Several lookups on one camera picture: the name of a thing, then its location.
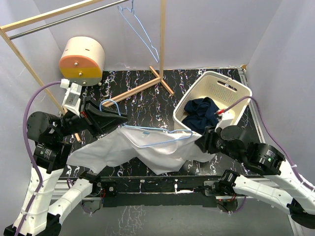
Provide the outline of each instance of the gray wall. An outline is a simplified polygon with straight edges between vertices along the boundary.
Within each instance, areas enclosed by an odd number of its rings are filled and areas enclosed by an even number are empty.
[[[79,0],[34,0],[40,12]],[[71,16],[114,0],[70,12]],[[167,1],[165,69],[247,64],[281,0],[169,0]],[[135,12],[159,50],[160,0],[134,0]],[[122,6],[131,6],[131,1]],[[133,16],[126,17],[140,29]],[[74,36],[89,36],[105,50],[105,70],[158,68],[153,56],[124,21],[116,6],[50,28],[63,51]]]
[[[293,236],[286,214],[254,199],[231,216],[213,210],[124,206],[102,208],[90,217],[77,206],[63,223],[60,236]]]
[[[0,25],[12,23],[22,18],[39,14],[33,1],[0,0]],[[17,39],[14,43],[29,60],[44,83],[60,80],[58,60],[61,57],[55,40],[49,30]],[[25,106],[39,85],[23,64],[0,39],[0,234],[6,226],[17,218],[24,201],[31,175],[31,165],[23,137],[22,119]],[[61,101],[64,89],[51,89]],[[58,113],[57,108],[45,93],[39,95],[33,103],[31,112],[46,111]]]
[[[315,1],[283,1],[247,70],[266,123],[315,183]],[[306,235],[315,235],[305,229]]]

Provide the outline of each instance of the gray floor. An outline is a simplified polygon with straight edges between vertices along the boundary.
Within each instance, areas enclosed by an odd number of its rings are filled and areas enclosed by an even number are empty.
[[[228,216],[199,206],[125,206],[102,208],[92,217],[77,208],[61,236],[292,236],[288,216],[248,199],[241,212]]]

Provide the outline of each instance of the toy drawer cabinet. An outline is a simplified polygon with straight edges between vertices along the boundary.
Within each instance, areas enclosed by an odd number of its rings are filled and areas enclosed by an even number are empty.
[[[102,79],[105,53],[102,46],[89,37],[69,39],[59,61],[63,76],[82,86],[96,85]]]

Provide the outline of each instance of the robotic arm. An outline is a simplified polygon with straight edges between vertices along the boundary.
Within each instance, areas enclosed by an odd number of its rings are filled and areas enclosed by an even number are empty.
[[[282,189],[256,183],[237,172],[226,170],[220,181],[208,190],[254,197],[284,211],[300,225],[315,229],[315,187],[301,177],[310,186],[306,187],[276,148],[252,142],[248,132],[236,125],[223,129],[208,126],[203,137],[195,143],[203,152],[228,155],[248,170],[272,180]]]
[[[107,108],[100,111],[99,103],[90,97],[85,97],[83,101],[71,98],[66,103],[74,103],[73,109],[69,109],[71,111],[61,118],[44,112],[35,112],[28,118],[27,135],[29,139],[35,141],[33,157],[43,178],[43,184],[36,193],[39,176],[32,167],[22,209],[14,224],[4,230],[5,236],[16,235],[17,230],[19,236],[57,236],[61,224],[74,207],[84,197],[96,191],[100,177],[84,172],[58,201],[49,206],[55,185],[66,166],[72,148],[72,144],[63,142],[63,139],[83,130],[89,130],[94,137],[109,133],[118,125],[127,122],[127,116],[125,114],[120,116]],[[34,198],[33,204],[26,212],[31,198]]]

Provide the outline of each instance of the blue hanger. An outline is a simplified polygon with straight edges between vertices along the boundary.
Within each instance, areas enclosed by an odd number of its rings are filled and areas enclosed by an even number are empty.
[[[101,101],[101,103],[99,104],[99,110],[102,111],[102,105],[103,105],[104,102],[107,102],[107,101],[110,101],[110,102],[112,102],[112,103],[114,103],[116,105],[118,115],[121,116],[122,114],[120,113],[119,106],[118,106],[117,102],[115,102],[114,100],[111,100],[111,99],[106,99],[106,100]],[[173,142],[173,141],[177,141],[177,140],[182,140],[182,139],[189,139],[193,135],[193,132],[191,130],[188,130],[188,129],[176,129],[176,130],[173,130],[173,131],[169,131],[168,129],[163,129],[163,128],[132,126],[132,125],[126,125],[126,124],[123,124],[122,126],[125,126],[125,127],[128,127],[128,128],[134,128],[134,129],[149,129],[149,130],[166,131],[169,134],[177,132],[177,131],[185,131],[185,132],[190,133],[190,136],[187,136],[187,137],[182,137],[182,138],[168,140],[168,141],[164,141],[164,142],[159,142],[159,143],[139,146],[141,148],[145,148],[145,147],[149,147],[149,146],[153,146],[153,145],[158,145],[158,144],[165,144],[165,143],[169,143],[169,142]]]
[[[155,52],[157,53],[157,58],[156,56],[154,55],[154,53],[152,52],[152,50],[150,49],[150,47],[147,45],[147,43],[144,41],[144,39],[140,36],[140,34],[135,30],[135,28],[131,25],[131,23],[127,20],[127,18],[124,16],[123,14],[123,11],[127,9],[129,12],[133,13],[133,16],[137,19],[137,21],[139,22],[139,24],[141,25],[144,33],[146,34],[150,44],[151,44],[151,47],[155,50]],[[142,40],[142,42],[147,46],[147,48],[149,49],[149,51],[151,52],[152,56],[154,57],[154,59],[156,60],[156,62],[158,63],[159,62],[159,56],[158,56],[158,50],[153,46],[152,44],[152,41],[151,39],[149,38],[146,30],[144,29],[142,23],[140,22],[140,20],[138,19],[138,17],[134,14],[134,8],[133,8],[133,0],[131,1],[131,9],[128,8],[128,7],[124,7],[122,8],[121,6],[118,5],[118,11],[119,13],[123,16],[123,18],[127,21],[127,23],[131,26],[131,28],[133,29],[133,31],[139,36],[139,38]]]

